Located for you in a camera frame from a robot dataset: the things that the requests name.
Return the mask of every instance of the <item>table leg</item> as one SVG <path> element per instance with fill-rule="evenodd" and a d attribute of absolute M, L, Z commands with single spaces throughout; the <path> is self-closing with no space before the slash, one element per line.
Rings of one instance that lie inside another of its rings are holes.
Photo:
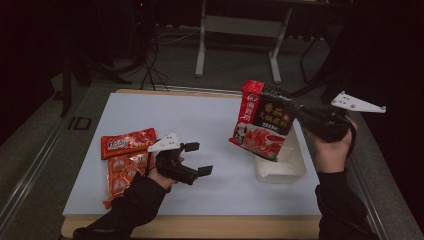
<path fill-rule="evenodd" d="M 272 77 L 275 83 L 281 83 L 281 76 L 280 76 L 280 71 L 278 69 L 278 63 L 277 63 L 277 55 L 278 55 L 278 52 L 280 51 L 281 43 L 284 40 L 284 35 L 286 33 L 292 11 L 293 11 L 292 8 L 287 9 L 284 22 L 281 26 L 280 33 L 278 34 L 278 37 L 277 37 L 277 43 L 275 45 L 275 48 L 273 51 L 269 52 L 269 61 L 271 64 Z"/>
<path fill-rule="evenodd" d="M 202 17 L 200 19 L 200 46 L 197 55 L 196 77 L 203 76 L 203 66 L 205 64 L 205 21 L 206 21 L 206 0 L 202 0 Z"/>

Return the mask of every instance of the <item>white container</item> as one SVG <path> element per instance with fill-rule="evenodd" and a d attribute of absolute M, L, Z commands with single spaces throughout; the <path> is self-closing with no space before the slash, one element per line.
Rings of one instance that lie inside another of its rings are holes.
<path fill-rule="evenodd" d="M 263 183 L 293 183 L 306 174 L 306 162 L 312 161 L 302 128 L 297 120 L 273 162 L 255 156 L 256 177 Z"/>

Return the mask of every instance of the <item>white table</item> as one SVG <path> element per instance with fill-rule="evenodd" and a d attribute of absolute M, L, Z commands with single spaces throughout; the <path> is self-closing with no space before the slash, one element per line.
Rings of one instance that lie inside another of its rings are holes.
<path fill-rule="evenodd" d="M 102 204 L 107 166 L 100 159 L 100 137 L 150 127 L 158 138 L 176 132 L 183 143 L 199 142 L 199 150 L 182 153 L 184 165 L 194 169 L 213 165 L 213 171 L 192 186 L 175 185 L 158 217 L 136 228 L 133 236 L 317 237 L 320 212 L 314 189 L 318 179 L 301 131 L 299 144 L 304 148 L 307 173 L 292 184 L 261 183 L 255 176 L 254 155 L 228 141 L 238 117 L 239 96 L 124 92 L 112 93 L 106 104 L 63 212 L 65 237 L 108 211 Z"/>

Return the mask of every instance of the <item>red packaging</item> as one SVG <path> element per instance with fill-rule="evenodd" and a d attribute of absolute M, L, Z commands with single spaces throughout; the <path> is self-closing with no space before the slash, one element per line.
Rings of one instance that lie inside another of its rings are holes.
<path fill-rule="evenodd" d="M 155 141 L 156 134 L 153 128 L 118 136 L 103 136 L 101 138 L 101 158 L 105 160 L 123 153 L 146 150 Z"/>
<path fill-rule="evenodd" d="M 261 158 L 278 161 L 294 118 L 282 100 L 281 89 L 255 80 L 247 80 L 242 88 L 242 102 L 230 142 Z"/>
<path fill-rule="evenodd" d="M 103 201 L 106 209 L 110 208 L 111 202 L 116 197 L 121 197 L 127 189 L 137 172 L 144 175 L 147 167 L 155 167 L 155 157 L 150 156 L 150 163 L 147 164 L 149 153 L 146 150 L 121 154 L 109 157 L 107 160 L 107 182 L 108 197 Z"/>

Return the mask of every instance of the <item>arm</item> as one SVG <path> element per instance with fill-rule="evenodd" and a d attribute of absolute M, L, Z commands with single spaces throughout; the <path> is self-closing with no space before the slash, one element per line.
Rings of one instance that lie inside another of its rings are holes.
<path fill-rule="evenodd" d="M 167 190 L 176 181 L 152 169 L 148 177 L 136 174 L 124 196 L 112 201 L 112 209 L 86 228 L 75 230 L 74 240 L 130 239 L 133 229 L 152 221 Z"/>
<path fill-rule="evenodd" d="M 347 118 L 356 128 L 356 124 Z M 322 213 L 319 239 L 378 239 L 366 221 L 365 205 L 347 182 L 345 162 L 352 143 L 351 132 L 335 143 L 327 143 L 309 132 L 307 134 L 315 145 L 315 164 L 320 181 L 315 189 Z"/>

